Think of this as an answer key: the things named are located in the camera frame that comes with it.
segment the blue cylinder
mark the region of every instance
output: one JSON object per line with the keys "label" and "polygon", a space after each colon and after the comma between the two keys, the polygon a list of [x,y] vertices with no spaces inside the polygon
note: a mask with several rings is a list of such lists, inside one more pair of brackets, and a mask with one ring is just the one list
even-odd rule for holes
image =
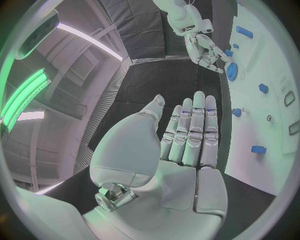
{"label": "blue cylinder", "polygon": [[264,94],[267,94],[268,93],[268,91],[269,91],[269,88],[268,88],[268,86],[266,86],[266,85],[264,85],[264,84],[259,84],[259,90],[260,91],[262,91]]}
{"label": "blue cylinder", "polygon": [[234,53],[232,51],[226,49],[225,54],[226,54],[227,57],[232,57]]}
{"label": "blue cylinder", "polygon": [[232,114],[239,118],[240,116],[242,116],[242,110],[239,108],[234,108],[232,109]]}
{"label": "blue cylinder", "polygon": [[248,38],[253,38],[253,32],[251,31],[248,31],[247,29],[241,27],[241,26],[236,26],[236,31],[239,33],[239,34],[243,34],[245,35],[246,37]]}
{"label": "blue cylinder", "polygon": [[267,149],[263,146],[252,146],[251,152],[255,154],[265,154]]}

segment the robotic hand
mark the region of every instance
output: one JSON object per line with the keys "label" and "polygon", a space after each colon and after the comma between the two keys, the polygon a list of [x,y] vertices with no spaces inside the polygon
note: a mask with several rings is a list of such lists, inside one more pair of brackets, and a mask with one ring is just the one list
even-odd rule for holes
{"label": "robotic hand", "polygon": [[203,92],[175,107],[161,143],[158,122],[165,100],[157,95],[140,112],[113,126],[98,144],[90,163],[90,177],[100,190],[98,204],[113,211],[136,198],[130,188],[146,185],[159,160],[195,167],[203,144],[200,165],[215,168],[218,156],[216,100]]}
{"label": "robotic hand", "polygon": [[214,31],[212,22],[209,19],[202,19],[197,8],[184,0],[153,0],[153,2],[159,9],[168,13],[167,20],[174,32],[178,36],[184,36],[192,62],[214,72],[224,73],[214,63],[219,58],[226,63],[230,60],[208,36],[204,35]]}

